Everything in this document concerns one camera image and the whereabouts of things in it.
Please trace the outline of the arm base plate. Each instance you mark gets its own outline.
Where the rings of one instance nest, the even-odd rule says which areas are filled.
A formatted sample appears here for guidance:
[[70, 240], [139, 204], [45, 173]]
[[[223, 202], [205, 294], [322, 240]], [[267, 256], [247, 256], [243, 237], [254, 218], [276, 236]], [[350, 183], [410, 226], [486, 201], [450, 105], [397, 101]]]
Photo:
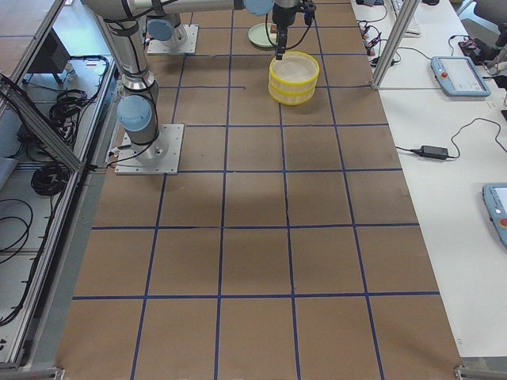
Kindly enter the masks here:
[[177, 174], [184, 129], [183, 124], [160, 124], [158, 138], [148, 148], [132, 144], [124, 133], [122, 143], [129, 148], [119, 152], [114, 172], [118, 175]]
[[196, 52], [198, 25], [180, 24], [174, 28], [164, 20], [151, 20], [147, 31], [150, 36], [148, 55], [194, 55]]

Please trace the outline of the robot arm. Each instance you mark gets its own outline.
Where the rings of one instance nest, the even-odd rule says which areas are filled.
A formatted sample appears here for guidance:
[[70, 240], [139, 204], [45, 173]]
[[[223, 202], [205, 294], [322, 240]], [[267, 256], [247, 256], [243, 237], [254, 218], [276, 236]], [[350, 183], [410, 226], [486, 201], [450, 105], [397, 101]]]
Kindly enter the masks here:
[[169, 48], [180, 47], [188, 39], [178, 13], [163, 17], [148, 17], [147, 33], [152, 40], [157, 40]]
[[105, 23], [112, 52], [120, 66], [123, 92], [116, 107], [117, 119], [130, 140], [130, 157], [112, 163], [122, 174], [177, 173], [184, 127], [158, 121], [158, 83], [150, 71], [141, 40], [139, 20], [147, 18], [147, 31], [155, 40], [179, 48], [187, 31], [181, 13], [248, 10], [256, 16], [270, 14], [276, 26], [276, 59], [288, 47], [288, 29], [297, 13], [306, 25], [314, 20], [312, 1], [87, 1], [86, 6]]

